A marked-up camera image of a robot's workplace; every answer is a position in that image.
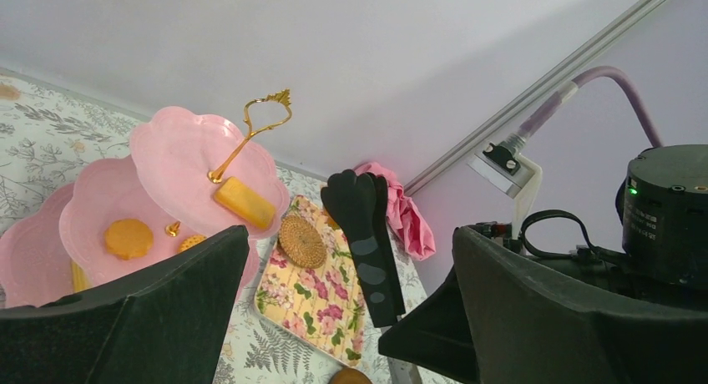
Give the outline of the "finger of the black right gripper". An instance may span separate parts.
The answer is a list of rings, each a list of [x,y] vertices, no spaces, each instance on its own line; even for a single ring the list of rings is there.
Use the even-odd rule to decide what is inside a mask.
[[[379,353],[461,383],[479,383],[476,351],[455,270],[419,306],[383,333]]]

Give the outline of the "small orange cookie toy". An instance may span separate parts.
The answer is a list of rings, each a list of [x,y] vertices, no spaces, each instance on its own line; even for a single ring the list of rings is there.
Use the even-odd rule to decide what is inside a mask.
[[[189,236],[181,242],[181,244],[178,248],[178,252],[182,253],[182,252],[200,244],[201,242],[203,242],[205,240],[206,240],[206,236],[204,236],[204,235]]]

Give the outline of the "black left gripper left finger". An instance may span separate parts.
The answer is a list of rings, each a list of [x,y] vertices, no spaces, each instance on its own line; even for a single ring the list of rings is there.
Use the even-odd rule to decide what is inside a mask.
[[[107,284],[2,310],[2,382],[212,382],[249,250],[232,226]]]

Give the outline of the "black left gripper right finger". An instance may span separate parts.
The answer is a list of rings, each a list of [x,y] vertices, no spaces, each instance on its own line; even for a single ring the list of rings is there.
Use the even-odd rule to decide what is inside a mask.
[[[587,285],[468,227],[452,253],[482,382],[706,382],[704,311]]]

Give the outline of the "floral rectangular serving tray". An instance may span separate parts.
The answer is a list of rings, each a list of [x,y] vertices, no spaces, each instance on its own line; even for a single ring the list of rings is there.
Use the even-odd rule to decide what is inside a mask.
[[[345,236],[328,215],[297,195],[286,218],[299,218],[321,238],[322,265],[298,265],[276,243],[255,290],[255,307],[268,321],[345,366],[362,360],[366,302]]]

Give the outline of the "yellow cake piece toy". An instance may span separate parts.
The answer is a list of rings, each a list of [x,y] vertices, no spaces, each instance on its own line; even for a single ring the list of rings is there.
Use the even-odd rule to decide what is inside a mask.
[[[90,289],[92,285],[90,284],[89,280],[87,279],[85,273],[80,268],[80,266],[74,261],[71,262],[70,266],[72,273],[73,292],[78,293]]]

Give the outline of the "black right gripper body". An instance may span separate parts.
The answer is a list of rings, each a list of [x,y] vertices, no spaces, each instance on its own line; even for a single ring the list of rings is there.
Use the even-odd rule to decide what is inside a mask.
[[[584,243],[567,254],[551,253],[531,245],[524,237],[526,230],[534,223],[553,218],[578,223]],[[517,238],[512,237],[513,226],[510,223],[480,222],[470,228],[514,254],[519,255],[526,250],[530,260],[602,290],[664,306],[689,310],[707,308],[706,291],[666,284],[640,275],[630,268],[627,255],[592,244],[584,223],[567,211],[543,210],[532,213],[523,220]]]

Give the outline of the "round orange cookie toy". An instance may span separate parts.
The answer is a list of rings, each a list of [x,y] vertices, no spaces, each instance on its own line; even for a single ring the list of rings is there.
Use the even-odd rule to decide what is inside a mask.
[[[116,220],[104,232],[104,243],[110,254],[130,260],[148,254],[154,244],[154,234],[141,220]]]

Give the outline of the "yellow rectangular biscuit toy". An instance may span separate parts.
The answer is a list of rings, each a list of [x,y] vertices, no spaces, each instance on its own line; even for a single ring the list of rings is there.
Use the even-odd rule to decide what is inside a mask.
[[[248,185],[230,177],[214,193],[215,201],[258,229],[267,229],[276,215],[275,206]]]

